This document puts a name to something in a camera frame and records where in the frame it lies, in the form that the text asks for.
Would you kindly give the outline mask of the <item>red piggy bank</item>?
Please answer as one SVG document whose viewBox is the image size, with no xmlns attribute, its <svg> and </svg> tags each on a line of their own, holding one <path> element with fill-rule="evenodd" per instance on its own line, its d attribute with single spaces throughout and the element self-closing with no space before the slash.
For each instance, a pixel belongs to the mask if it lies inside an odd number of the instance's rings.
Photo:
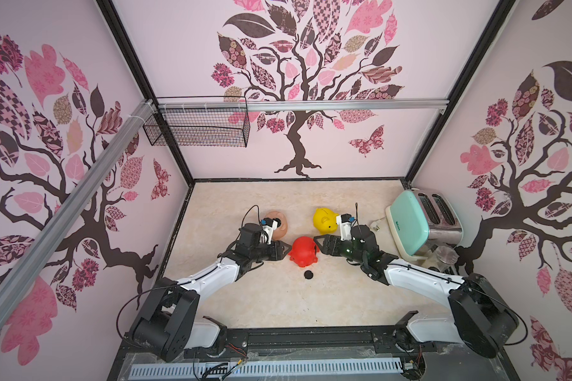
<svg viewBox="0 0 572 381">
<path fill-rule="evenodd" d="M 299 237 L 292 244 L 290 260 L 300 268 L 306 268 L 318 262 L 319 248 L 311 237 Z"/>
</svg>

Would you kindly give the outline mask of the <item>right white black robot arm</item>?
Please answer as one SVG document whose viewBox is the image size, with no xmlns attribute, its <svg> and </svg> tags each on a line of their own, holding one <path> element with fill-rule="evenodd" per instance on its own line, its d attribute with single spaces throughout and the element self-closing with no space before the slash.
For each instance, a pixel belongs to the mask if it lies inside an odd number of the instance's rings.
<svg viewBox="0 0 572 381">
<path fill-rule="evenodd" d="M 381 250 L 366 225 L 352 228 L 345 238 L 316 236 L 314 243 L 322 254 L 349 260 L 373 281 L 413 291 L 450 310 L 426 317 L 408 312 L 397 323 L 398 330 L 415 344 L 465 344 L 481 357 L 492 359 L 519 326 L 521 317 L 484 276 L 448 275 L 411 264 Z"/>
</svg>

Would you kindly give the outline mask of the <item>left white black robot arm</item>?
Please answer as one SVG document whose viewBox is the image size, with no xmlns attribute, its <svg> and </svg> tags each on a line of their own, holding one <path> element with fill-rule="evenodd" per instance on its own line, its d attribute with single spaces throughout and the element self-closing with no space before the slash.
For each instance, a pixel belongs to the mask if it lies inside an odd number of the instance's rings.
<svg viewBox="0 0 572 381">
<path fill-rule="evenodd" d="M 132 300 L 142 296 L 146 300 L 127 332 L 120 329 L 121 316 L 116 317 L 120 338 L 165 362 L 176 360 L 188 350 L 210 357 L 223 355 L 227 351 L 227 327 L 199 314 L 198 309 L 214 293 L 236 283 L 263 263 L 287 257 L 292 246 L 273 239 L 280 226 L 274 220 L 246 223 L 240 227 L 236 240 L 207 268 L 178 280 L 164 277 L 155 287 L 138 293 Z"/>
</svg>

